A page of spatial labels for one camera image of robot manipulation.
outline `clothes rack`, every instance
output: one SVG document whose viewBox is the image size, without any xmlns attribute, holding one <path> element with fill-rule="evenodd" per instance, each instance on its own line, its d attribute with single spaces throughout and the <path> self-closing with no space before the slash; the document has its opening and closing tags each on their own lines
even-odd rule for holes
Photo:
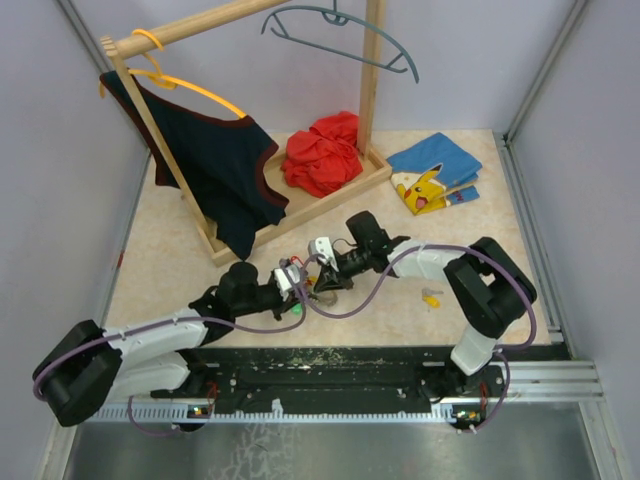
<svg viewBox="0 0 640 480">
<path fill-rule="evenodd" d="M 151 33 L 147 32 L 146 30 L 136 28 L 133 32 L 131 32 L 131 35 L 145 35 L 156 44 L 156 46 L 158 47 L 158 49 L 160 49 L 160 51 L 164 50 L 164 46 L 162 45 L 162 43 L 160 43 L 157 38 L 155 38 Z M 242 110 L 240 110 L 237 106 L 235 106 L 233 103 L 229 102 L 228 100 L 225 100 L 224 98 L 220 97 L 219 95 L 216 95 L 215 93 L 210 92 L 209 90 L 199 87 L 198 85 L 194 85 L 191 82 L 182 80 L 181 78 L 165 75 L 165 73 L 160 68 L 160 64 L 149 53 L 143 53 L 142 56 L 145 57 L 147 60 L 149 60 L 149 62 L 151 62 L 151 64 L 155 68 L 155 71 L 150 72 L 148 70 L 130 68 L 129 73 L 131 75 L 145 76 L 149 78 L 149 80 L 151 80 L 151 82 L 154 85 L 160 88 L 165 88 L 167 90 L 174 90 L 178 86 L 187 88 L 196 93 L 199 93 L 200 95 L 203 95 L 206 98 L 209 98 L 210 100 L 213 100 L 216 103 L 219 103 L 226 109 L 235 113 L 238 116 L 238 118 L 244 118 L 247 116 L 247 114 L 244 113 Z M 104 98 L 104 96 L 105 96 L 104 85 L 100 83 L 100 97 Z"/>
<path fill-rule="evenodd" d="M 171 150 L 155 123 L 129 71 L 126 60 L 136 55 L 145 54 L 161 46 L 166 47 L 179 40 L 276 7 L 287 1 L 288 0 L 235 0 L 199 14 L 148 30 L 151 35 L 140 35 L 138 34 L 139 32 L 137 32 L 118 41 L 112 40 L 109 36 L 101 39 L 107 58 L 113 64 L 131 101 L 138 110 L 154 142 L 165 157 L 165 161 L 176 179 L 187 207 L 195 220 L 196 228 L 215 265 L 218 266 L 233 260 L 235 255 L 224 243 L 216 239 L 215 222 L 207 219 L 198 206 L 189 185 L 182 175 Z M 367 0 L 365 21 L 381 29 L 384 23 L 385 6 L 386 0 Z M 279 225 L 271 225 L 258 231 L 256 233 L 254 248 L 331 210 L 350 198 L 369 190 L 374 185 L 388 180 L 391 176 L 391 167 L 378 150 L 371 145 L 371 131 L 379 71 L 374 65 L 380 62 L 382 39 L 383 37 L 375 31 L 365 29 L 362 58 L 368 59 L 370 62 L 363 63 L 361 71 L 357 140 L 360 160 L 363 163 L 363 173 L 340 190 L 324 198 L 317 199 L 301 189 L 286 186 L 281 178 L 282 174 L 279 169 L 285 154 L 282 150 L 276 153 L 265 165 L 265 177 L 271 188 L 278 190 L 289 198 L 290 203 L 287 207 L 287 216 Z"/>
</svg>

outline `wire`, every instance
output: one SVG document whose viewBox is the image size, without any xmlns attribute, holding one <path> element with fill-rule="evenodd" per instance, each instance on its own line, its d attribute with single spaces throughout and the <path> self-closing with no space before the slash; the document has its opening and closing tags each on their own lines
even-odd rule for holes
<svg viewBox="0 0 640 480">
<path fill-rule="evenodd" d="M 415 253 L 415 252 L 421 252 L 422 250 L 454 250 L 454 251 L 468 253 L 470 255 L 473 255 L 473 256 L 479 258 L 483 262 L 488 263 L 494 270 L 496 270 L 499 274 L 501 274 L 505 278 L 505 280 L 507 280 L 507 282 L 511 285 L 511 287 L 516 291 L 516 293 L 518 294 L 518 297 L 520 297 L 520 300 L 522 301 L 522 303 L 524 304 L 524 306 L 525 306 L 525 308 L 527 310 L 527 313 L 529 315 L 530 324 L 531 324 L 531 331 L 529 333 L 529 338 L 527 338 L 527 340 L 524 343 L 519 344 L 519 345 L 501 345 L 499 348 L 508 349 L 508 350 L 523 350 L 523 349 L 529 347 L 533 343 L 533 341 L 534 341 L 534 339 L 536 337 L 537 331 L 538 331 L 537 321 L 536 321 L 535 313 L 533 312 L 533 308 L 531 306 L 531 301 L 527 297 L 527 294 L 524 292 L 522 287 L 518 284 L 516 279 L 513 278 L 513 276 L 507 270 L 505 270 L 505 268 L 502 265 L 500 265 L 498 262 L 496 262 L 492 258 L 487 257 L 483 253 L 480 253 L 480 252 L 478 252 L 476 250 L 473 250 L 472 248 L 463 247 L 463 246 L 460 246 L 460 245 L 436 245 L 436 244 L 427 245 L 427 244 L 424 244 L 424 245 L 421 245 L 421 246 L 415 246 L 415 247 L 408 248 L 404 252 L 400 253 L 391 262 L 389 262 L 389 265 L 387 265 L 387 268 L 385 268 L 384 271 L 382 272 L 382 274 L 380 275 L 380 278 L 378 279 L 378 281 L 376 282 L 375 286 L 371 290 L 371 293 L 369 294 L 369 296 L 362 302 L 362 304 L 360 304 L 358 307 L 354 308 L 350 312 L 346 312 L 346 313 L 331 313 L 331 312 L 324 311 L 324 310 L 318 308 L 316 305 L 314 305 L 310 301 L 309 295 L 304 290 L 301 292 L 302 293 L 302 298 L 304 299 L 304 301 L 300 297 L 298 297 L 298 299 L 300 300 L 301 304 L 306 303 L 311 310 L 313 310 L 314 312 L 316 312 L 316 313 L 318 313 L 318 314 L 320 314 L 320 315 L 322 315 L 324 317 L 333 318 L 335 320 L 342 320 L 342 319 L 345 319 L 345 318 L 352 317 L 353 315 L 356 315 L 356 314 L 360 313 L 362 310 L 364 310 L 369 305 L 369 303 L 371 303 L 371 301 L 373 300 L 373 297 L 375 297 L 375 295 L 378 293 L 378 290 L 380 290 L 380 287 L 382 286 L 382 283 L 387 278 L 387 276 L 389 275 L 389 273 L 393 269 L 393 266 L 396 263 L 398 263 L 400 260 L 402 260 L 407 255 L 410 255 L 410 254 Z"/>
<path fill-rule="evenodd" d="M 174 435 L 177 435 L 177 434 L 180 433 L 180 430 L 178 430 L 177 428 L 173 428 L 173 427 L 172 427 L 171 430 L 168 430 L 168 431 L 165 431 L 165 432 L 157 432 L 157 431 L 154 431 L 154 430 L 147 430 L 142 425 L 140 425 L 138 422 L 136 422 L 136 419 L 133 418 L 133 396 L 129 397 L 129 401 L 127 402 L 127 417 L 129 417 L 129 421 L 133 424 L 134 427 L 136 427 L 142 433 L 144 433 L 145 435 L 148 435 L 150 437 L 166 438 L 166 437 L 173 437 Z"/>
<path fill-rule="evenodd" d="M 208 385 L 211 385 L 209 391 L 207 392 L 207 406 L 209 407 L 209 416 L 213 413 L 213 406 L 218 400 L 218 384 L 216 382 L 209 382 Z"/>
<path fill-rule="evenodd" d="M 160 43 L 160 40 L 158 40 L 153 33 L 151 33 L 148 30 L 145 30 L 144 28 L 136 28 L 133 32 L 131 32 L 131 35 L 144 35 L 153 43 L 155 43 L 156 47 L 158 47 L 158 50 L 160 50 L 161 52 L 164 51 L 164 45 Z"/>
<path fill-rule="evenodd" d="M 331 242 L 331 248 L 335 248 L 336 243 L 338 243 L 340 241 L 346 243 L 350 247 L 357 247 L 358 246 L 355 243 L 349 243 L 346 238 L 336 238 L 333 242 Z"/>
<path fill-rule="evenodd" d="M 306 277 L 307 277 L 307 266 L 309 265 L 310 262 L 316 260 L 320 255 L 311 255 L 302 265 L 301 267 L 301 274 L 300 274 L 300 283 L 296 283 L 293 281 L 293 279 L 291 278 L 291 276 L 289 275 L 289 273 L 287 272 L 286 269 L 286 260 L 282 260 L 280 262 L 280 267 L 282 267 L 282 271 L 284 273 L 285 278 L 287 279 L 287 281 L 289 282 L 289 284 L 293 287 L 293 292 L 294 295 L 297 297 L 298 301 L 300 302 L 300 305 L 302 307 L 302 315 L 300 316 L 300 320 L 298 320 L 296 323 L 286 326 L 286 327 L 282 327 L 282 328 L 276 328 L 276 329 L 260 329 L 260 328 L 253 328 L 253 327 L 246 327 L 243 325 L 237 325 L 233 322 L 230 322 L 228 320 L 223 320 L 220 318 L 215 318 L 215 317 L 183 317 L 183 318 L 178 318 L 178 319 L 167 319 L 167 320 L 162 320 L 156 323 L 152 323 L 149 325 L 143 325 L 141 327 L 138 328 L 132 328 L 130 330 L 127 330 L 125 332 L 121 332 L 118 334 L 113 334 L 113 335 L 108 335 L 106 337 L 102 337 L 96 340 L 92 340 L 84 345 L 81 345 L 77 348 L 74 348 L 73 350 L 70 350 L 69 352 L 67 352 L 66 354 L 60 356 L 59 358 L 55 359 L 54 361 L 52 361 L 49 365 L 47 365 L 41 372 L 40 374 L 35 378 L 34 383 L 33 383 L 33 393 L 35 395 L 35 397 L 41 401 L 44 401 L 45 398 L 40 390 L 40 386 L 42 385 L 42 382 L 44 381 L 44 379 L 46 378 L 46 376 L 51 373 L 54 369 L 56 369 L 57 367 L 59 367 L 62 363 L 66 362 L 67 360 L 75 357 L 76 355 L 79 355 L 82 352 L 85 352 L 91 348 L 97 347 L 103 343 L 107 343 L 107 342 L 111 342 L 114 340 L 118 340 L 120 338 L 122 338 L 123 340 L 126 340 L 127 338 L 131 337 L 131 336 L 135 336 L 135 335 L 139 335 L 141 333 L 150 331 L 150 330 L 154 330 L 166 325 L 170 325 L 170 324 L 177 324 L 177 323 L 182 323 L 182 322 L 193 322 L 193 321 L 201 321 L 203 323 L 216 323 L 218 325 L 224 325 L 233 329 L 237 329 L 237 330 L 241 330 L 244 332 L 249 332 L 249 333 L 257 333 L 257 334 L 273 334 L 273 333 L 284 333 L 284 332 L 288 332 L 291 330 L 294 330 L 296 328 L 298 328 L 299 326 L 301 326 L 307 316 L 307 309 L 306 307 L 308 306 L 309 308 L 311 308 L 313 311 L 319 313 L 320 315 L 323 315 L 325 317 L 328 318 L 334 318 L 334 319 L 344 319 L 344 318 L 348 318 L 351 317 L 353 315 L 358 314 L 359 312 L 361 312 L 362 310 L 364 310 L 369 303 L 371 303 L 371 301 L 373 300 L 373 298 L 375 297 L 375 295 L 378 293 L 378 291 L 380 290 L 380 287 L 382 286 L 382 283 L 384 282 L 384 280 L 387 278 L 388 274 L 391 272 L 391 270 L 393 269 L 393 266 L 398 263 L 400 260 L 402 260 L 404 257 L 406 257 L 407 255 L 410 255 L 411 253 L 414 252 L 421 252 L 422 250 L 454 250 L 454 251 L 461 251 L 464 253 L 469 253 L 477 258 L 479 258 L 480 260 L 488 263 L 491 267 L 493 267 L 498 273 L 500 273 L 506 280 L 507 282 L 511 285 L 511 287 L 516 291 L 516 293 L 518 294 L 518 296 L 520 297 L 520 299 L 522 300 L 523 304 L 526 307 L 527 313 L 529 315 L 529 319 L 531 321 L 531 332 L 529 334 L 529 338 L 522 344 L 520 345 L 504 345 L 501 348 L 502 349 L 510 349 L 510 350 L 520 350 L 520 349 L 524 349 L 526 347 L 528 347 L 529 345 L 531 345 L 531 343 L 533 342 L 533 340 L 535 339 L 536 333 L 537 333 L 537 324 L 536 324 L 536 317 L 535 317 L 535 313 L 533 312 L 533 308 L 531 306 L 531 302 L 529 301 L 529 298 L 527 297 L 527 295 L 525 294 L 524 290 L 522 289 L 522 287 L 520 287 L 520 285 L 518 285 L 517 281 L 513 278 L 513 276 L 511 276 L 511 274 L 509 274 L 509 272 L 507 272 L 507 270 L 504 269 L 504 267 L 502 267 L 500 264 L 498 264 L 495 260 L 487 257 L 486 255 L 473 250 L 469 247 L 463 247 L 463 246 L 459 246 L 459 245 L 437 245 L 437 244 L 433 244 L 433 245 L 422 245 L 422 246 L 416 246 L 416 247 L 411 247 L 407 250 L 405 250 L 404 252 L 400 253 L 396 258 L 394 258 L 391 262 L 389 262 L 389 265 L 384 269 L 384 271 L 382 272 L 380 278 L 378 279 L 376 285 L 373 287 L 373 289 L 371 290 L 371 293 L 369 294 L 369 296 L 364 300 L 364 302 L 362 302 L 362 304 L 358 307 L 356 307 L 355 309 L 353 309 L 350 312 L 347 313 L 341 313 L 341 314 L 334 314 L 334 313 L 329 313 L 329 312 L 325 312 L 324 310 L 318 308 L 316 305 L 313 304 L 313 302 L 310 300 L 308 293 L 306 292 L 306 289 L 304 287 L 302 287 L 301 285 L 304 285 L 306 282 Z M 491 418 L 493 418 L 495 416 L 495 412 L 500 408 L 500 406 L 502 405 L 502 403 L 504 402 L 504 399 L 506 397 L 506 392 L 509 388 L 509 384 L 511 381 L 511 373 L 509 370 L 509 365 L 507 363 L 507 359 L 506 357 L 500 352 L 497 351 L 494 353 L 495 356 L 497 356 L 498 358 L 500 358 L 506 367 L 507 370 L 507 380 L 505 382 L 505 387 L 503 390 L 503 393 L 500 397 L 500 399 L 498 400 L 498 403 L 496 404 L 496 406 L 492 409 L 491 413 L 487 416 L 486 420 L 481 424 L 481 426 L 484 426 Z M 135 423 L 135 420 L 133 420 L 133 416 L 130 416 L 130 420 L 132 420 L 132 423 L 134 423 L 134 425 L 138 426 Z"/>
<path fill-rule="evenodd" d="M 480 395 L 482 396 L 480 399 L 480 410 L 482 410 L 483 412 L 487 409 L 487 403 L 488 403 L 488 389 L 487 389 L 487 384 L 485 382 L 482 382 L 480 384 Z"/>
<path fill-rule="evenodd" d="M 466 433 L 477 433 L 483 428 L 485 428 L 489 424 L 489 422 L 495 418 L 496 414 L 498 413 L 498 410 L 500 410 L 500 407 L 502 407 L 505 399 L 507 398 L 507 392 L 509 391 L 509 386 L 511 385 L 511 368 L 509 367 L 509 362 L 507 361 L 507 357 L 505 357 L 502 354 L 502 352 L 496 351 L 496 352 L 493 352 L 493 355 L 498 357 L 504 363 L 504 369 L 506 371 L 506 375 L 505 375 L 506 378 L 504 380 L 504 389 L 502 390 L 502 394 L 500 395 L 500 398 L 498 398 L 498 402 L 496 403 L 495 407 L 491 409 L 491 411 L 489 412 L 489 415 L 487 415 L 487 418 L 485 418 L 480 425 L 472 428 L 471 430 L 459 430 L 459 431 L 466 432 Z"/>
</svg>

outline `orange hanger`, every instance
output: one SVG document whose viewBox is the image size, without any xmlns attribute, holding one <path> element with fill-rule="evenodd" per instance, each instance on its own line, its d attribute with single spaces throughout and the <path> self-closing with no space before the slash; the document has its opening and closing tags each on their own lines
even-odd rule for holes
<svg viewBox="0 0 640 480">
<path fill-rule="evenodd" d="M 149 38 L 153 43 L 155 43 L 156 47 L 158 47 L 160 51 L 164 51 L 164 46 L 160 43 L 160 41 L 155 37 L 155 35 L 153 35 L 151 32 L 148 32 L 147 30 L 136 28 L 133 32 L 131 32 L 131 35 L 144 35 L 145 37 Z M 217 102 L 220 105 L 228 108 L 233 113 L 238 115 L 238 118 L 244 118 L 247 116 L 246 113 L 244 113 L 242 110 L 236 107 L 233 103 L 225 100 L 221 96 L 216 95 L 215 93 L 210 92 L 209 90 L 206 90 L 202 87 L 199 87 L 198 85 L 194 85 L 193 83 L 187 82 L 180 78 L 165 75 L 162 72 L 162 69 L 160 68 L 160 65 L 155 60 L 155 58 L 153 58 L 148 53 L 144 53 L 143 56 L 151 62 L 151 64 L 155 67 L 156 71 L 150 72 L 148 70 L 130 68 L 129 73 L 131 75 L 144 75 L 145 77 L 148 77 L 149 80 L 151 80 L 156 86 L 160 88 L 166 88 L 167 90 L 173 90 L 176 88 L 176 86 L 180 85 L 181 87 L 188 88 L 189 90 L 193 90 L 194 92 L 204 95 L 205 97 L 210 98 L 214 102 Z M 104 85 L 100 83 L 100 97 L 104 98 L 104 95 L 105 95 Z"/>
</svg>

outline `gray hanger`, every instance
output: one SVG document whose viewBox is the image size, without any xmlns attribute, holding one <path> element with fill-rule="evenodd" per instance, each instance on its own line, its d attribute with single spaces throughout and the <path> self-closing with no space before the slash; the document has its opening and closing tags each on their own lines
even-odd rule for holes
<svg viewBox="0 0 640 480">
<path fill-rule="evenodd" d="M 307 10 L 310 12 L 320 12 L 322 13 L 322 17 L 325 19 L 327 23 L 330 23 L 331 25 L 336 25 L 338 27 L 343 27 L 347 23 L 349 23 L 349 21 L 352 21 L 354 23 L 362 25 L 363 27 L 369 30 L 373 30 L 375 33 L 382 36 L 385 40 L 389 41 L 394 47 L 396 47 L 400 51 L 400 53 L 396 55 L 389 63 L 379 63 L 373 60 L 369 60 L 368 58 L 353 55 L 352 53 L 349 53 L 349 52 L 343 52 L 341 50 L 336 50 L 335 48 L 327 47 L 325 45 L 319 45 L 317 43 L 309 42 L 307 40 L 302 40 L 297 37 L 292 37 L 291 35 L 289 35 L 289 32 L 287 32 L 287 29 L 282 24 L 282 21 L 278 18 L 279 13 L 286 12 L 288 10 Z M 264 20 L 264 23 L 262 24 L 262 31 L 260 32 L 261 34 L 263 34 L 264 31 L 266 30 L 267 23 L 269 23 L 269 19 L 271 17 L 273 17 L 275 22 L 280 27 L 280 31 L 277 31 L 273 27 L 271 27 L 271 31 L 274 33 L 274 35 L 280 38 L 284 38 L 285 40 L 291 40 L 292 42 L 296 42 L 296 43 L 301 43 L 302 45 L 307 45 L 309 47 L 319 48 L 320 50 L 325 50 L 327 52 L 336 53 L 338 55 L 342 55 L 343 57 L 348 57 L 348 58 L 352 58 L 353 60 L 358 60 L 359 62 L 368 63 L 369 65 L 374 65 L 376 67 L 380 67 L 384 70 L 388 70 L 393 73 L 404 73 L 410 68 L 416 83 L 420 81 L 420 77 L 418 76 L 418 70 L 416 69 L 415 63 L 413 63 L 413 59 L 411 58 L 411 55 L 409 55 L 409 52 L 407 52 L 407 50 L 402 45 L 400 45 L 393 37 L 391 37 L 385 31 L 380 30 L 375 25 L 365 20 L 362 20 L 361 18 L 354 17 L 353 15 L 349 15 L 348 13 L 339 12 L 338 0 L 333 0 L 332 9 L 324 8 L 324 7 L 307 6 L 307 5 L 278 8 L 277 10 L 274 10 L 273 12 L 271 12 L 269 16 Z M 395 64 L 402 57 L 404 57 L 407 60 L 407 64 L 409 65 L 409 67 L 408 68 L 394 67 L 393 64 Z"/>
</svg>

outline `wooden pole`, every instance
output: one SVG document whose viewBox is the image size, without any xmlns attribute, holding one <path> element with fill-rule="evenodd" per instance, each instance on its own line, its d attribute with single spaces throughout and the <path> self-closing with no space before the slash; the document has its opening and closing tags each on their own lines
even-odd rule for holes
<svg viewBox="0 0 640 480">
<path fill-rule="evenodd" d="M 367 22 L 379 29 L 384 27 L 386 0 L 367 0 Z M 375 62 L 380 61 L 382 37 L 373 30 L 365 29 L 362 56 Z M 360 76 L 360 112 L 358 118 L 358 150 L 364 158 L 369 156 L 371 145 L 371 131 L 373 129 L 373 114 L 376 106 L 376 89 L 378 88 L 378 67 L 362 64 Z"/>
<path fill-rule="evenodd" d="M 175 22 L 154 28 L 150 32 L 163 45 L 177 42 L 212 28 L 225 25 L 241 18 L 253 15 L 268 8 L 276 7 L 289 0 L 235 0 L 205 12 L 185 17 Z M 131 35 L 115 42 L 122 60 L 140 55 L 156 48 L 147 37 Z"/>
<path fill-rule="evenodd" d="M 164 157 L 169 170 L 171 170 L 173 177 L 176 179 L 176 182 L 178 182 L 178 186 L 180 187 L 180 190 L 182 190 L 182 194 L 184 195 L 187 206 L 189 207 L 189 210 L 191 210 L 191 213 L 193 214 L 193 217 L 196 221 L 198 232 L 200 233 L 202 239 L 205 241 L 209 253 L 213 256 L 215 252 L 213 250 L 213 247 L 211 246 L 212 232 L 209 228 L 209 224 L 207 223 L 207 219 L 202 213 L 202 210 L 200 210 L 200 207 L 198 206 L 193 193 L 191 193 L 191 189 L 189 188 L 184 175 L 182 175 L 180 167 L 178 166 L 176 159 L 171 153 L 167 142 L 164 140 L 164 137 L 162 136 L 158 125 L 153 119 L 153 115 L 151 115 L 147 103 L 144 101 L 144 98 L 142 98 L 142 93 L 140 93 L 138 85 L 129 73 L 129 69 L 127 68 L 124 59 L 120 56 L 118 50 L 116 49 L 113 40 L 111 40 L 111 37 L 102 37 L 100 40 L 102 42 L 102 46 L 104 47 L 105 53 L 107 54 L 107 57 L 109 58 L 111 63 L 113 63 L 116 73 L 118 74 L 118 77 L 120 77 L 120 81 L 124 85 L 124 88 L 127 90 L 127 93 L 129 94 L 129 97 L 131 98 L 134 106 L 138 110 L 138 114 L 149 130 L 153 141 L 156 143 L 158 149 L 162 153 L 162 156 Z"/>
</svg>

